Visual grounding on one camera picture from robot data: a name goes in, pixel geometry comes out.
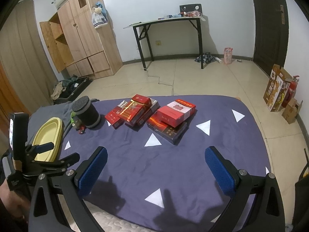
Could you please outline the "person's left hand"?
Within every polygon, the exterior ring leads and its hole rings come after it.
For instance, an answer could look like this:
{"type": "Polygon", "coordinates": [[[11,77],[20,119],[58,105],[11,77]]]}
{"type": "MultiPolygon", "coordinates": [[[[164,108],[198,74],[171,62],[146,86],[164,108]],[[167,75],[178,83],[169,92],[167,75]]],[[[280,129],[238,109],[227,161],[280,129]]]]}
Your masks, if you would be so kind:
{"type": "Polygon", "coordinates": [[[30,201],[25,196],[11,191],[7,180],[4,180],[1,185],[1,201],[10,215],[15,218],[29,219],[30,201]]]}

